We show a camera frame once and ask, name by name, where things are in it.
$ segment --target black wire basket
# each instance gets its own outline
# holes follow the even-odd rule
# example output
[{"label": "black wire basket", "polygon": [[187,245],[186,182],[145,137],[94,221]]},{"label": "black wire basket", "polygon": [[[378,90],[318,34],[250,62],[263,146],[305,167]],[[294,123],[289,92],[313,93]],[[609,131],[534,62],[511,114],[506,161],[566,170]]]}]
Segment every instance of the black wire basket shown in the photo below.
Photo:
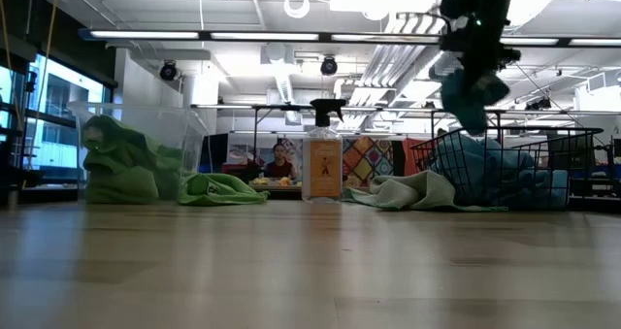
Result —
[{"label": "black wire basket", "polygon": [[[502,126],[470,137],[460,129],[411,150],[418,171],[432,170],[452,183],[457,205],[563,210],[575,198],[619,198],[611,148],[594,146],[594,135],[602,132]],[[594,174],[601,168],[596,165],[599,150],[609,163],[605,176]]]}]

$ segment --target green cloth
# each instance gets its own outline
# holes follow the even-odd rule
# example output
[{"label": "green cloth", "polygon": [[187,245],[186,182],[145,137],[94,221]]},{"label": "green cloth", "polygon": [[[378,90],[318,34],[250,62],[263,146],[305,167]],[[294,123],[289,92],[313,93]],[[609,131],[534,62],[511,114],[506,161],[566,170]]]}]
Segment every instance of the green cloth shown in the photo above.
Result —
[{"label": "green cloth", "polygon": [[268,192],[257,193],[239,178],[226,174],[196,174],[182,185],[182,205],[213,207],[221,205],[261,204]]},{"label": "green cloth", "polygon": [[122,122],[96,115],[82,128],[88,149],[87,203],[149,204],[178,196],[182,151],[166,148]]},{"label": "green cloth", "polygon": [[507,209],[456,206],[453,203],[453,185],[445,177],[430,170],[408,177],[375,177],[369,191],[371,193],[347,188],[343,200],[389,211],[451,208],[465,212],[482,212]]}]

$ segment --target clear plastic bin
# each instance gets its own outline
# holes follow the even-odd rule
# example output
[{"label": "clear plastic bin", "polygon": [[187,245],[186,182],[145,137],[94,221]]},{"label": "clear plastic bin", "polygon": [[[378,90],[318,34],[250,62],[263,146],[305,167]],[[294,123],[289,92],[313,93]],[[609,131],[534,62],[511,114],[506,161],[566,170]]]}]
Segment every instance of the clear plastic bin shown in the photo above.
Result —
[{"label": "clear plastic bin", "polygon": [[205,123],[188,109],[71,102],[87,204],[176,202],[197,173]]}]

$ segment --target woman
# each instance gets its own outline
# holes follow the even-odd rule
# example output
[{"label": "woman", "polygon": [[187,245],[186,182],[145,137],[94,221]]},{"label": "woman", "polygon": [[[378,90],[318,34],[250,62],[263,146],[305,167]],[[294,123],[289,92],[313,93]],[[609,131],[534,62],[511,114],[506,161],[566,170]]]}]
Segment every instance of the woman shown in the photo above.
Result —
[{"label": "woman", "polygon": [[291,178],[295,180],[298,173],[291,163],[286,160],[287,150],[281,143],[277,143],[272,148],[274,161],[265,167],[266,178]]}]

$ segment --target orange label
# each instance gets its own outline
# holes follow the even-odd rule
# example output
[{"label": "orange label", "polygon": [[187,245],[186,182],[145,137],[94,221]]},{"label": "orange label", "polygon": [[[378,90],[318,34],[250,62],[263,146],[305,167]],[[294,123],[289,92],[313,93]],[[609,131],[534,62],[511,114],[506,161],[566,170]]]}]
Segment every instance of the orange label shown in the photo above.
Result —
[{"label": "orange label", "polygon": [[310,195],[340,197],[342,185],[340,141],[310,142]]}]

